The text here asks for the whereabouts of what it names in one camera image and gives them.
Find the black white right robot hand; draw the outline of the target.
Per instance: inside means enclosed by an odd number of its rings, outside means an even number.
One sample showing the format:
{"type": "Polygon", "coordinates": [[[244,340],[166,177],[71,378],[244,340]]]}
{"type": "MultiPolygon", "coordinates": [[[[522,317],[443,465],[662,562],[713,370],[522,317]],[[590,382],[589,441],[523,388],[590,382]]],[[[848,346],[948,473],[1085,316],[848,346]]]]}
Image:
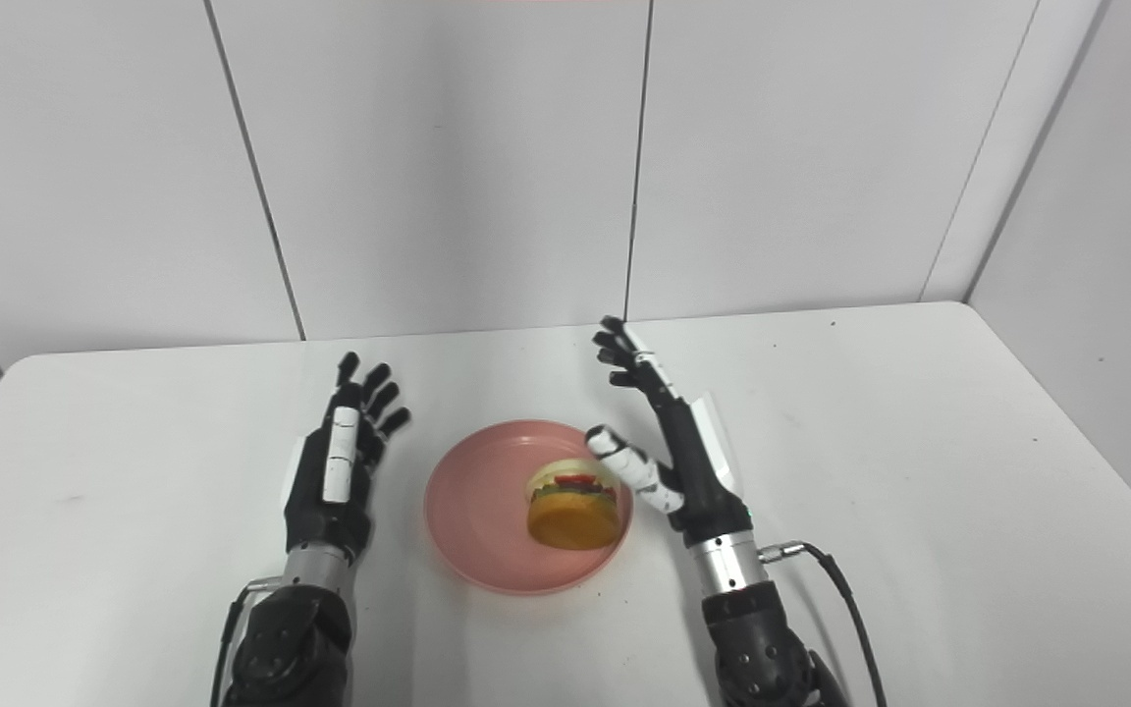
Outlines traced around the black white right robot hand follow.
{"type": "Polygon", "coordinates": [[[593,457],[646,503],[668,516],[687,548],[751,531],[748,506],[723,484],[710,460],[694,408],[673,387],[651,350],[615,316],[601,319],[601,331],[593,342],[598,361],[612,367],[610,383],[644,395],[672,462],[657,462],[605,424],[585,431],[585,446],[593,457]]]}

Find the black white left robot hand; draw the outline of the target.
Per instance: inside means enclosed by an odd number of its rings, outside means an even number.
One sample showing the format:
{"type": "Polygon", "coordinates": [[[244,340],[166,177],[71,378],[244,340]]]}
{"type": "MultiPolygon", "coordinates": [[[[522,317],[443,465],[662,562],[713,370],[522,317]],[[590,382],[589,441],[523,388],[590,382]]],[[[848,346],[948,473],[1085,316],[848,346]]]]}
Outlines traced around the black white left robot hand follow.
{"type": "Polygon", "coordinates": [[[327,546],[353,564],[372,533],[369,497],[392,437],[411,421],[387,363],[359,376],[354,351],[338,362],[318,426],[302,438],[286,501],[287,550],[327,546]]]}

